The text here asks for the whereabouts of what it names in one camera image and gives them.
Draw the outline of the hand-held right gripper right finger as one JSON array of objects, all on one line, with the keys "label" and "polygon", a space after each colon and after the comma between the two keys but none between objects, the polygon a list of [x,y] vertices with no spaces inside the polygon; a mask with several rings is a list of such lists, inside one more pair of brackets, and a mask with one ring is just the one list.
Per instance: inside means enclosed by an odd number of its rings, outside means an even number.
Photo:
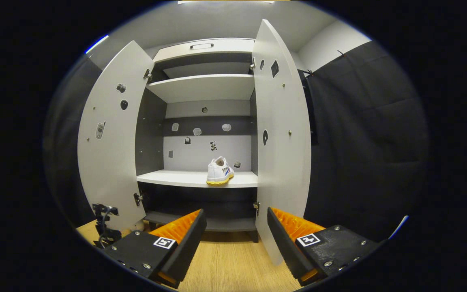
[{"label": "hand-held right gripper right finger", "polygon": [[380,247],[342,225],[325,228],[273,207],[267,209],[267,222],[287,268],[300,286],[335,277]]}]

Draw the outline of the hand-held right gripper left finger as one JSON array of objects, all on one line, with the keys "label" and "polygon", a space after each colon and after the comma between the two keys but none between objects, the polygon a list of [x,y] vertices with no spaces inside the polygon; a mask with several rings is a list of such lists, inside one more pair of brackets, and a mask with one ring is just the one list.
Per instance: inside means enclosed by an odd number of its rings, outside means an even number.
[{"label": "hand-held right gripper left finger", "polygon": [[205,230],[205,211],[198,209],[149,233],[132,231],[103,252],[145,279],[178,288]]}]

